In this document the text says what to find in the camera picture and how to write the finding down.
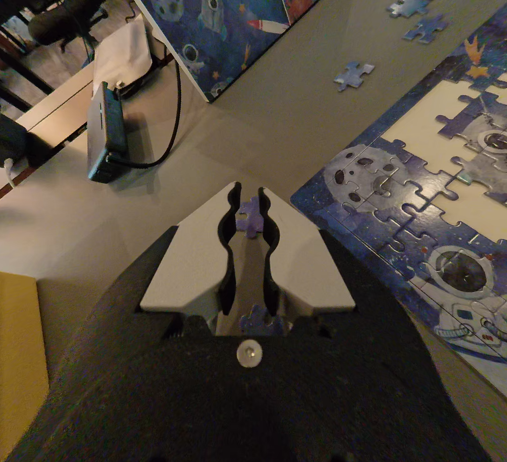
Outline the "black battery charger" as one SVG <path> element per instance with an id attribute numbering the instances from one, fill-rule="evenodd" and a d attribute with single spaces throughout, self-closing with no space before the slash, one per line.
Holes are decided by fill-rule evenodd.
<path id="1" fill-rule="evenodd" d="M 1 113 L 1 168 L 7 159 L 14 164 L 26 159 L 30 167 L 39 167 L 51 157 L 52 151 L 39 136 Z"/>

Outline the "blue jigsaw puzzle piece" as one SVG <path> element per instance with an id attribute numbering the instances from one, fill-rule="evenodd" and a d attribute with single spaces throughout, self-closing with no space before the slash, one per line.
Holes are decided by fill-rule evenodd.
<path id="1" fill-rule="evenodd" d="M 417 24 L 408 30 L 402 39 L 405 41 L 417 41 L 420 44 L 428 45 L 434 41 L 437 33 L 442 32 L 448 26 L 448 22 L 444 20 L 443 14 L 431 17 L 423 17 Z"/>
<path id="2" fill-rule="evenodd" d="M 363 83 L 363 76 L 370 74 L 375 69 L 375 66 L 368 63 L 359 63 L 358 61 L 351 61 L 347 63 L 342 73 L 334 78 L 334 83 L 338 84 L 338 91 L 343 92 L 347 88 L 359 88 Z"/>
<path id="3" fill-rule="evenodd" d="M 428 4 L 428 0 L 397 0 L 395 3 L 389 5 L 386 11 L 389 12 L 392 18 L 410 18 L 415 14 L 426 14 L 428 12 Z"/>

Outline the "beige desk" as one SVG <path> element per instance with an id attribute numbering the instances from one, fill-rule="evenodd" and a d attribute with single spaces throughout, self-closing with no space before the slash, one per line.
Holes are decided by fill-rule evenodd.
<path id="1" fill-rule="evenodd" d="M 27 156 L 13 167 L 16 187 L 87 136 L 87 113 L 93 95 L 93 62 L 17 119 L 28 131 Z"/>

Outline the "black power brick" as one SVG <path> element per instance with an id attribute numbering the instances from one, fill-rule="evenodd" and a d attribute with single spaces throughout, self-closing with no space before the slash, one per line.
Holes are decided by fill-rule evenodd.
<path id="1" fill-rule="evenodd" d="M 115 181 L 126 168 L 116 160 L 127 158 L 122 103 L 107 82 L 102 82 L 87 115 L 87 176 L 101 184 Z"/>

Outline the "black office chair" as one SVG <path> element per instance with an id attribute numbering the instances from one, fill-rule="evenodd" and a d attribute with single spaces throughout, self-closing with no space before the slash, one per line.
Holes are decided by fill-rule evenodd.
<path id="1" fill-rule="evenodd" d="M 59 44 L 61 53 L 75 39 L 81 39 L 88 59 L 93 59 L 98 44 L 91 29 L 109 17 L 103 8 L 105 0 L 61 0 L 53 9 L 34 16 L 28 30 L 32 39 L 41 46 Z"/>

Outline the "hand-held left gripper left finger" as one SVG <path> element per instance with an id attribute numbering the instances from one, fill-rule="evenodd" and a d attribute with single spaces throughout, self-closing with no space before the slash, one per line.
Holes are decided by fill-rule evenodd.
<path id="1" fill-rule="evenodd" d="M 140 309 L 200 316 L 216 326 L 234 302 L 236 275 L 229 245 L 236 233 L 241 183 L 231 182 L 176 226 Z"/>

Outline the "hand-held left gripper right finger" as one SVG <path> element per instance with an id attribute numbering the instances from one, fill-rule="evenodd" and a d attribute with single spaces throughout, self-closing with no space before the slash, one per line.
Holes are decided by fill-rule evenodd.
<path id="1" fill-rule="evenodd" d="M 265 257 L 263 296 L 271 316 L 290 320 L 351 312 L 356 303 L 320 229 L 265 187 L 258 190 Z"/>

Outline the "purple jigsaw puzzle piece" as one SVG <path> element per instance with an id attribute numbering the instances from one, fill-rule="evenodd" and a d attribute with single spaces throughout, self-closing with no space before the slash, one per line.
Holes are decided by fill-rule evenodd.
<path id="1" fill-rule="evenodd" d="M 260 212 L 259 197 L 240 204 L 236 215 L 236 231 L 243 232 L 247 239 L 255 239 L 263 232 L 264 219 Z"/>
<path id="2" fill-rule="evenodd" d="M 283 317 L 272 315 L 268 308 L 258 303 L 253 304 L 250 312 L 239 321 L 239 330 L 243 336 L 285 336 L 286 327 Z"/>

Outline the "yellow foam block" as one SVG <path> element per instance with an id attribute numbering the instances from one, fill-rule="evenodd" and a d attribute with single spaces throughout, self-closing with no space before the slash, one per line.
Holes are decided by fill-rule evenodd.
<path id="1" fill-rule="evenodd" d="M 36 280 L 1 272 L 1 461 L 35 419 L 48 390 Z"/>

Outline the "space jigsaw puzzle board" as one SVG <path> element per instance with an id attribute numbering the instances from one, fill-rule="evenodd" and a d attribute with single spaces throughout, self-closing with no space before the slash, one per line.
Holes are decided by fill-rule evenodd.
<path id="1" fill-rule="evenodd" d="M 290 201 L 506 396 L 506 5 Z"/>

